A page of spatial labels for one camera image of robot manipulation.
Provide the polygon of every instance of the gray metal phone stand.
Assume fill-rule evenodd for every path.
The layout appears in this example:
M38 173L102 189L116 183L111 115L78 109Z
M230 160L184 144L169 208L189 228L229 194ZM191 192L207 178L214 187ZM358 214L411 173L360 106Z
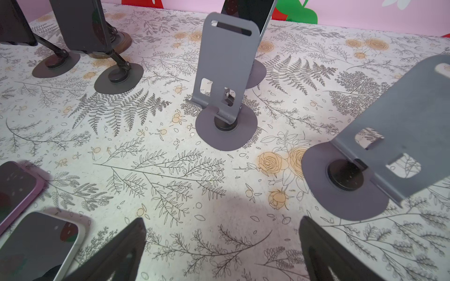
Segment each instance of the gray metal phone stand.
M306 151L302 168L312 194L333 215L357 221L449 176L449 108L450 56L419 62L334 139ZM355 136L365 128L384 138L364 149ZM403 153L421 165L411 178L387 167Z
M71 70L80 60L80 55L68 52L50 43L39 35L35 34L36 41L54 52L53 55L42 60L31 73L36 78L52 78Z
M250 36L212 25L222 22L252 32ZM192 99L202 108L195 121L198 135L213 148L231 151L242 147L256 132L255 113L242 104L259 44L258 26L251 21L211 13L203 25ZM212 81L210 95L200 92L202 78Z

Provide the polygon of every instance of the wooden base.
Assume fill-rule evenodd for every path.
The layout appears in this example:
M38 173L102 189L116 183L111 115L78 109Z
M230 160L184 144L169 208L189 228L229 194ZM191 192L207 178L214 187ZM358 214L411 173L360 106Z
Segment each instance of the wooden base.
M116 39L112 43L112 47L116 53L121 54L125 52L126 49L128 49L131 46L131 37L128 33L119 31L116 34ZM102 58L109 58L110 56L107 55L97 55L97 54L89 54L91 58L96 59L102 59Z

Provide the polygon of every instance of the smartphone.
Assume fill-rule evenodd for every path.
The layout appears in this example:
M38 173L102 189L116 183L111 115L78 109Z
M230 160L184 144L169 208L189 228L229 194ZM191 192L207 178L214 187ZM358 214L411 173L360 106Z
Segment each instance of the smartphone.
M221 13L256 23L262 39L276 5L277 0L225 0Z
M0 165L0 234L31 204L43 186L40 176L14 161Z
M100 0L50 0L50 4L70 50L86 54L112 51Z
M0 0L0 43L37 45L33 31L16 0Z
M79 223L29 213L0 248L0 280L62 280L85 234Z

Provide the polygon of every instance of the pink wall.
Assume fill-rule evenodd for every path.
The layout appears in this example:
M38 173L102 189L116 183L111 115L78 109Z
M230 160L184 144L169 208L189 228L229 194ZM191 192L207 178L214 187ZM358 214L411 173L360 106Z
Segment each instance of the pink wall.
M162 0L162 4L165 9L220 13L224 0Z
M28 22L32 22L52 10L49 0L17 0L17 3Z
M318 24L443 36L450 33L450 0L411 0L404 10L383 0L310 0Z

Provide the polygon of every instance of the purple phone case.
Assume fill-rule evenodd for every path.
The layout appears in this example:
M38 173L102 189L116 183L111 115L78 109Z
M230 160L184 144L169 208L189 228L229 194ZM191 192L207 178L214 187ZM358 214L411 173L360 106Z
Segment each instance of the purple phone case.
M14 161L5 162L0 166L0 185L6 186L9 180L16 181L14 184L28 190L28 194L0 223L0 235L31 204L44 187L44 180L40 176L25 170Z

